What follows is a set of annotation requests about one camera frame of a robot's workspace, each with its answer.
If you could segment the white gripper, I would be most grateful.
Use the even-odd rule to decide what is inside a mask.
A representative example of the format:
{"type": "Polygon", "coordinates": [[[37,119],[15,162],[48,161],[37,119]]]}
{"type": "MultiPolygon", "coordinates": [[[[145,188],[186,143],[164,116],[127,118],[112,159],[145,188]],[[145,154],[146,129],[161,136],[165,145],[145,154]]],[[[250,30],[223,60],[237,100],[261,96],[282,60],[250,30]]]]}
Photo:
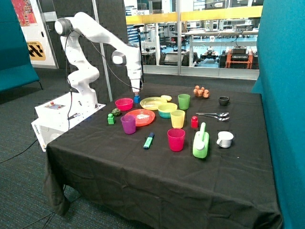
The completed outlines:
{"type": "Polygon", "coordinates": [[[128,71],[128,77],[131,82],[132,91],[135,93],[135,96],[139,96],[139,92],[142,88],[142,72],[141,71],[128,71]]]}

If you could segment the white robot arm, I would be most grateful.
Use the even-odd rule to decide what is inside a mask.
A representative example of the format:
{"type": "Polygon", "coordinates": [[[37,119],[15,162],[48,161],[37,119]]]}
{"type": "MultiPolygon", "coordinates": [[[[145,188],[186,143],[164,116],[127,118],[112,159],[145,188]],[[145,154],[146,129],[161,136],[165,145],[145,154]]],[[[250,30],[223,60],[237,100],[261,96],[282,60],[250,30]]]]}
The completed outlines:
{"type": "Polygon", "coordinates": [[[100,72],[87,61],[79,43],[80,35],[91,42],[106,43],[115,48],[112,53],[112,62],[126,67],[132,91],[138,95],[142,81],[141,53],[138,45],[124,43],[84,12],[78,12],[73,17],[58,19],[55,22],[55,30],[61,37],[69,63],[78,69],[68,76],[68,80],[79,92],[83,109],[90,110],[98,107],[96,92],[90,88],[89,84],[99,78],[100,72]]]}

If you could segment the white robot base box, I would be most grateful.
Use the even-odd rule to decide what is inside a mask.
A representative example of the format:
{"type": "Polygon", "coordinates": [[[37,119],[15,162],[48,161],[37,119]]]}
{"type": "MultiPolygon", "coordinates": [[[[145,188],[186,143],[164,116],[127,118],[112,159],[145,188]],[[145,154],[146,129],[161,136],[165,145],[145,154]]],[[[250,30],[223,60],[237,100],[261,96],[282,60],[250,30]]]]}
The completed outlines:
{"type": "Polygon", "coordinates": [[[81,99],[80,93],[69,92],[35,107],[38,118],[31,123],[43,152],[47,144],[78,125],[105,104],[92,104],[91,107],[81,99]]]}

